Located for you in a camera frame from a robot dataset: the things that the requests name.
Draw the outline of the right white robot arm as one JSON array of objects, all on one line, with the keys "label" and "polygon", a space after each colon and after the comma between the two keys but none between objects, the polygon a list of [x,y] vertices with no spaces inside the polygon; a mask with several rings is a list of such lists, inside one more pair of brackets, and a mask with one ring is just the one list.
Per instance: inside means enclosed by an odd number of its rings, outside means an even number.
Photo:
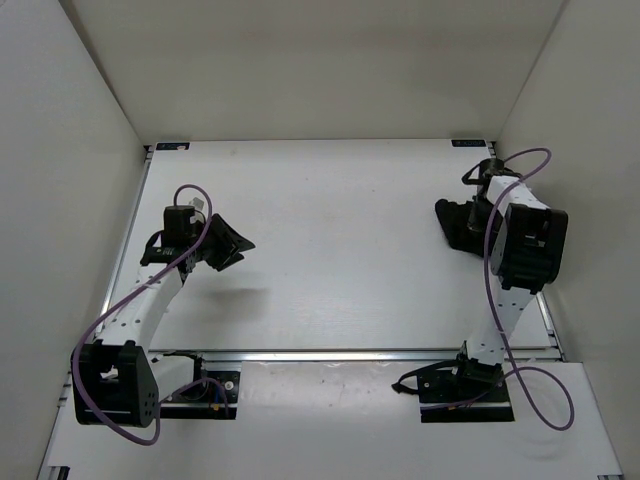
[{"label": "right white robot arm", "polygon": [[520,182],[521,175],[499,159],[486,159],[462,183],[477,188],[473,199],[444,202],[440,218],[449,246],[488,262],[493,304],[457,355],[448,376],[449,391],[471,400],[502,375],[504,341],[533,297],[559,272],[568,215],[537,200]]}]

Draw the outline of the black skirt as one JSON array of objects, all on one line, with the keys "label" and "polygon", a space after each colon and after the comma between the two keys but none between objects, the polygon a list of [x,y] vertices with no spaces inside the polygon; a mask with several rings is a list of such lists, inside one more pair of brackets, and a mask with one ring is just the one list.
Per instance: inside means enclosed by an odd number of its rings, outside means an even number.
[{"label": "black skirt", "polygon": [[471,202],[460,204],[440,199],[435,203],[435,213],[451,249],[483,258],[485,234],[474,235],[467,228]]}]

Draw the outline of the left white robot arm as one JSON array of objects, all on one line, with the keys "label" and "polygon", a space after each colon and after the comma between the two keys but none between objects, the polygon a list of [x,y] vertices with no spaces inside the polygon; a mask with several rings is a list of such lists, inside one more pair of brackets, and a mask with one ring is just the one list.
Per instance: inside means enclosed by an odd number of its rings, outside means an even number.
[{"label": "left white robot arm", "polygon": [[152,355],[152,339],[198,263],[221,272],[254,247],[219,214],[206,219],[193,206],[167,207],[162,230],[145,245],[128,299],[80,350],[73,374],[77,421],[90,425],[108,418],[120,427],[145,428],[177,390],[188,398],[203,395],[209,373],[200,359],[193,353]]}]

